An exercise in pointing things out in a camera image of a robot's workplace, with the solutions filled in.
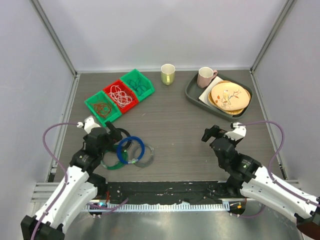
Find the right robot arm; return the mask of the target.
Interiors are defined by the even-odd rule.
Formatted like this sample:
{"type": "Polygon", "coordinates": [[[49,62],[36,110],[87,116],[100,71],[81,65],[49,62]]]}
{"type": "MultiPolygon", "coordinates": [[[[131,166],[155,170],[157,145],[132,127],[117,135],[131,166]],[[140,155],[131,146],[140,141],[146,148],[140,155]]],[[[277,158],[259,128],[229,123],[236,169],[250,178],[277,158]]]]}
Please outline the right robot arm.
{"type": "Polygon", "coordinates": [[[239,153],[237,144],[246,136],[244,124],[234,122],[231,131],[218,125],[207,128],[201,138],[214,140],[210,147],[218,160],[218,166],[229,174],[226,193],[233,198],[242,195],[253,199],[282,214],[296,224],[304,235],[320,238],[320,199],[274,175],[252,157],[239,153]]]}

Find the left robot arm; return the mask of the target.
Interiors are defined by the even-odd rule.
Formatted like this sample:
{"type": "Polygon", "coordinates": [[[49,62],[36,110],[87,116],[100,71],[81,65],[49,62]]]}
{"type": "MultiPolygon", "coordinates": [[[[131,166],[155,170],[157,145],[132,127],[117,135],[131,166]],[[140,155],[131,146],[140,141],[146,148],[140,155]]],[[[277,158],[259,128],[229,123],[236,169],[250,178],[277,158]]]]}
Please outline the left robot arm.
{"type": "Polygon", "coordinates": [[[95,174],[106,151],[122,140],[121,131],[110,121],[105,127],[88,117],[78,122],[86,135],[83,144],[64,169],[64,178],[46,203],[34,214],[21,221],[25,240],[63,240],[71,223],[92,199],[100,200],[107,192],[106,179],[95,174]]]}

